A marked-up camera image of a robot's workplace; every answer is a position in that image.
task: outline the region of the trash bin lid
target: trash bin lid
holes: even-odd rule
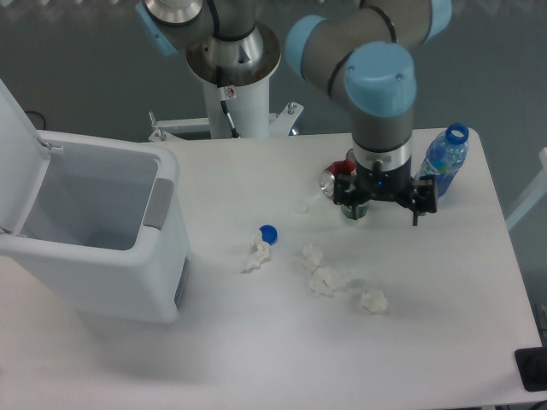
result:
[[[49,163],[49,149],[0,80],[0,226],[14,230],[29,212]]]

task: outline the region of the table surface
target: table surface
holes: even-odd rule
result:
[[[415,132],[414,169],[440,130]],[[179,319],[150,325],[76,313],[0,258],[0,408],[430,409],[539,401],[513,352],[540,345],[475,132],[468,158],[420,218],[373,202],[347,220],[318,175],[347,134],[162,143],[178,157],[193,255]],[[306,214],[293,206],[306,202]],[[277,227],[272,260],[241,274],[249,240]],[[316,297],[303,245],[384,290]]]

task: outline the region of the white trash bin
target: white trash bin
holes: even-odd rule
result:
[[[38,132],[0,80],[0,170],[0,255],[79,311],[177,318],[190,245],[171,151]]]

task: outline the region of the metal bracket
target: metal bracket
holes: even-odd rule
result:
[[[505,219],[508,231],[511,231],[522,217],[547,193],[547,148],[539,151],[539,159],[542,165],[541,171],[509,207],[509,216]]]
[[[270,137],[280,137],[287,135],[297,135],[298,131],[294,128],[295,123],[304,111],[304,107],[295,102],[289,102],[280,114],[270,114]],[[193,132],[210,131],[209,119],[194,118],[189,120],[165,120],[156,121],[152,111],[148,113],[152,134],[150,140],[160,138],[167,141],[168,134],[187,134]]]
[[[0,235],[7,234],[7,235],[13,235],[14,232],[11,229],[4,228],[0,225]]]

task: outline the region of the plastic water bottle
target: plastic water bottle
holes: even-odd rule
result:
[[[468,138],[468,128],[456,122],[438,134],[427,149],[426,159],[421,164],[416,178],[435,175],[439,197],[444,195],[465,161]]]

